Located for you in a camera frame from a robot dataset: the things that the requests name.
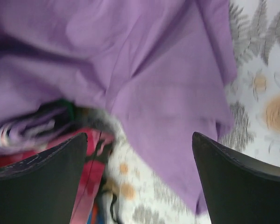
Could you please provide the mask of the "pink camouflage cloth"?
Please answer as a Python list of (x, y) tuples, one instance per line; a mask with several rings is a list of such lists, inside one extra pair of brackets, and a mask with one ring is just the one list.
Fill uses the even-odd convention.
[(70, 223), (95, 224), (98, 222), (98, 218), (96, 217), (98, 209), (93, 209), (93, 204), (99, 192), (103, 172), (110, 152), (112, 151), (114, 137), (110, 134), (84, 127), (75, 132), (63, 135), (41, 147), (13, 155), (2, 155), (0, 156), (0, 167), (22, 161), (37, 153), (46, 151), (78, 133), (87, 134), (86, 156), (88, 160), (83, 167)]

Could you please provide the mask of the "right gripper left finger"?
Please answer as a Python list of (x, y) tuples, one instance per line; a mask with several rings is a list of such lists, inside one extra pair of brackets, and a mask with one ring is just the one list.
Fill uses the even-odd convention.
[(87, 136), (0, 168), (0, 224), (68, 224), (87, 150)]

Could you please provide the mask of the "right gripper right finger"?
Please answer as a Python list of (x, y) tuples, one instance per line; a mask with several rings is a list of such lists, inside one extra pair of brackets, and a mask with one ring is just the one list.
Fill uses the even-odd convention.
[(280, 224), (280, 167), (198, 132), (192, 149), (213, 224)]

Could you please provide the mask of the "purple cloth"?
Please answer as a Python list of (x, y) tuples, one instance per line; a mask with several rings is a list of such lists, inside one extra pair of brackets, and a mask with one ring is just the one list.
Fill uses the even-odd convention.
[(236, 75), (227, 0), (0, 0), (0, 123), (59, 98), (107, 110), (196, 214), (192, 134), (229, 132)]

